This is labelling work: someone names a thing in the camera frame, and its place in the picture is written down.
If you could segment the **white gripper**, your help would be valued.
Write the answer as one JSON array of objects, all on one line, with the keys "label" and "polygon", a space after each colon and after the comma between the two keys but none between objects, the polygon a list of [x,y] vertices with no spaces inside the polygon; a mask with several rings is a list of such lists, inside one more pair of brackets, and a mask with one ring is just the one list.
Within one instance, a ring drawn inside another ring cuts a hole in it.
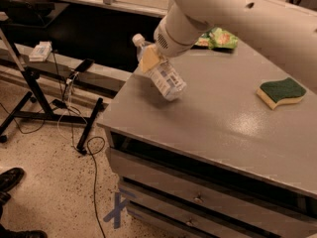
[{"label": "white gripper", "polygon": [[158,49],[168,58],[186,53],[198,39],[198,27],[186,16],[165,16],[154,32],[154,38],[156,45],[141,48],[139,67],[143,73],[159,64]]}]

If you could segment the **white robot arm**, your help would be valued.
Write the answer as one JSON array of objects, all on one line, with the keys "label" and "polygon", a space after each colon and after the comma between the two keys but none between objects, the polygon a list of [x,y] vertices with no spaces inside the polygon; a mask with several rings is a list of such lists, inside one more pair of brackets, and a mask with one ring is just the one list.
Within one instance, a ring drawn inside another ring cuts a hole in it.
[{"label": "white robot arm", "polygon": [[155,44],[163,55],[178,57],[214,27],[316,90],[316,11],[278,0],[173,0],[154,31]]}]

